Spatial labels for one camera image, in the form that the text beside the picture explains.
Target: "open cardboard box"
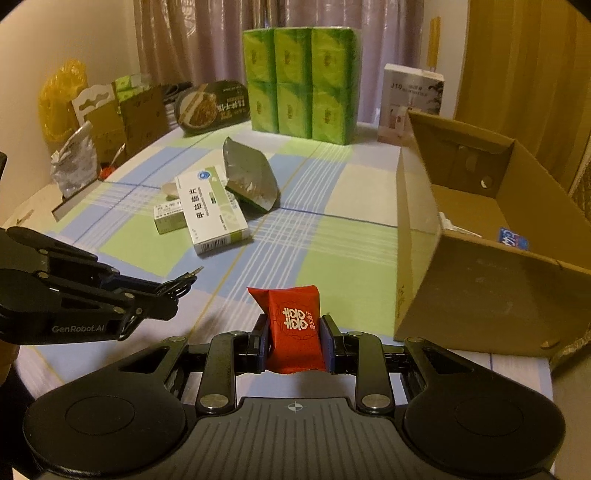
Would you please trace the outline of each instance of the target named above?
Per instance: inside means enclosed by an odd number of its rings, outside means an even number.
[[[591,322],[591,225],[518,141],[409,112],[397,170],[394,338],[552,356]],[[443,229],[439,212],[455,226]],[[498,241],[505,227],[529,250]]]
[[[86,114],[92,123],[92,140],[100,164],[110,163],[125,144],[125,154],[115,167],[168,133],[168,120],[160,86],[118,103],[112,100]]]

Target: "green and white medicine box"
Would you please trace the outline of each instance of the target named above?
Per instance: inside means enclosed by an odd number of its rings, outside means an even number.
[[[176,177],[178,195],[198,254],[251,236],[235,196],[228,192],[218,167]]]
[[[187,222],[184,219],[181,201],[173,200],[172,202],[155,205],[154,223],[156,224],[156,230],[158,230],[160,235],[185,228]]]

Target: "table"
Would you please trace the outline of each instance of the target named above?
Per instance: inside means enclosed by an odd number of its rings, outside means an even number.
[[[281,189],[280,207],[264,216],[245,211],[252,241],[198,257],[183,229],[159,235],[152,208],[160,187],[185,171],[223,164],[226,137],[261,150]],[[123,274],[165,281],[200,265],[203,272],[169,322],[145,320],[124,342],[23,347],[17,368],[34,396],[172,335],[191,343],[228,330],[250,330],[260,312],[246,287],[315,284],[322,313],[344,330],[394,343],[399,148],[376,142],[360,125],[353,145],[253,132],[249,122],[196,137],[176,129],[129,160],[59,223],[42,215],[23,225],[93,252]],[[545,359],[462,352],[471,360],[551,398]],[[195,395],[194,375],[186,398]],[[404,395],[397,375],[398,403]],[[325,372],[238,377],[238,396],[354,395],[355,379]]]

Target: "white product box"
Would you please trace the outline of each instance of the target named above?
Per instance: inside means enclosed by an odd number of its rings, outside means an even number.
[[[160,235],[185,228],[187,222],[184,219],[181,201],[173,200],[156,205],[154,207],[154,223]]]
[[[387,63],[384,67],[378,140],[401,145],[409,109],[439,115],[443,75]]]
[[[184,173],[176,178],[178,196],[198,254],[251,236],[234,195],[223,185],[218,167]]]

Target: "yellow plastic bag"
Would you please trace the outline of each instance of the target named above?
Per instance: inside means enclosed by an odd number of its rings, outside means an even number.
[[[78,129],[72,100],[88,87],[86,65],[68,60],[39,94],[39,119],[48,142],[65,142]]]

